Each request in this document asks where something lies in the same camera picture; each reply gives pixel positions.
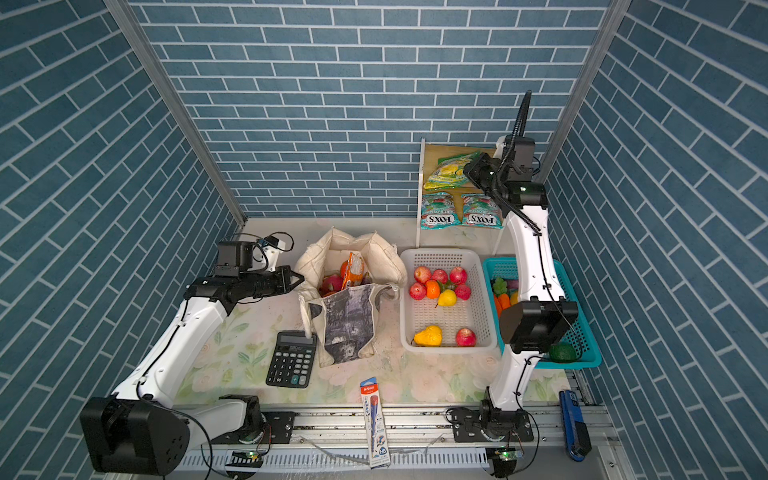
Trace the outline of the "pink dragon fruit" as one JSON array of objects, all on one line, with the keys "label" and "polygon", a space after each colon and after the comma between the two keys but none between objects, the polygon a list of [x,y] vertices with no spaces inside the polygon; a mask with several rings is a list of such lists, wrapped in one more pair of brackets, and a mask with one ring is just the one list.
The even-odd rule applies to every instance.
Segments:
[{"label": "pink dragon fruit", "polygon": [[340,274],[326,276],[318,289],[322,297],[340,292],[343,290],[344,279]]}]

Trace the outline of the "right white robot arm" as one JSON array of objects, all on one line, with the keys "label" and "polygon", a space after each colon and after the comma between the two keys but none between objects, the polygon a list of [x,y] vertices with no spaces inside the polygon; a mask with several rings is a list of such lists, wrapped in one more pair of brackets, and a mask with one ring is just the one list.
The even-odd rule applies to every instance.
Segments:
[{"label": "right white robot arm", "polygon": [[467,178],[506,215],[515,243],[518,302],[501,313],[504,342],[501,369],[486,388],[477,410],[448,409],[454,440],[524,443],[535,424],[523,408],[523,396],[535,366],[561,341],[578,319],[579,307],[566,298],[557,278],[549,244],[549,203],[545,187],[512,180],[511,162],[482,154],[465,168]]}]

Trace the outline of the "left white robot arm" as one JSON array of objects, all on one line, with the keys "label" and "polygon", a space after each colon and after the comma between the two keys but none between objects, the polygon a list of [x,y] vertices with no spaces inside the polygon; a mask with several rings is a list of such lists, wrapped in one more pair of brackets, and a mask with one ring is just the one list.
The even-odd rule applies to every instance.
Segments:
[{"label": "left white robot arm", "polygon": [[106,397],[93,397],[79,421],[93,468],[101,473],[166,476],[187,451],[234,433],[245,443],[265,436],[255,395],[227,394],[209,407],[182,410],[174,400],[199,353],[242,300],[287,294],[304,278],[289,266],[196,279],[155,346]]}]

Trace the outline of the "beige canvas tote bag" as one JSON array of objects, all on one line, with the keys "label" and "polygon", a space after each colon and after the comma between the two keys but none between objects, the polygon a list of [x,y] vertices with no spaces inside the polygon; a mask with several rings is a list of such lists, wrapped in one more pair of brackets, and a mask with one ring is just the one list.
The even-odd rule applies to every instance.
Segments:
[{"label": "beige canvas tote bag", "polygon": [[[363,284],[322,297],[322,280],[340,274],[350,252],[359,252],[366,274]],[[330,229],[299,258],[295,271],[305,277],[297,287],[305,334],[319,342],[322,368],[369,358],[377,333],[380,303],[397,299],[406,286],[407,272],[397,247],[378,233],[352,236]]]}]

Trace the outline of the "green yellow candy bag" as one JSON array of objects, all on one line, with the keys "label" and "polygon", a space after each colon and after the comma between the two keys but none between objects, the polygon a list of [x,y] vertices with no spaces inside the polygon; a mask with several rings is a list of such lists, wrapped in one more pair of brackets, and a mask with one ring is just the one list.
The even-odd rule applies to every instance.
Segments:
[{"label": "green yellow candy bag", "polygon": [[464,169],[482,154],[482,151],[474,151],[439,159],[436,169],[425,181],[424,189],[438,191],[471,186],[472,183],[464,173]]}]

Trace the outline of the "orange Fox's candy bag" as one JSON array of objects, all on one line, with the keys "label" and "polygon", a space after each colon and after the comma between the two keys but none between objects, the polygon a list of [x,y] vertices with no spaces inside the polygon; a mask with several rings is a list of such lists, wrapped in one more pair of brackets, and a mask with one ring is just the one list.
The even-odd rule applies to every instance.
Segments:
[{"label": "orange Fox's candy bag", "polygon": [[342,288],[360,286],[366,274],[363,256],[359,252],[350,252],[341,268]]}]

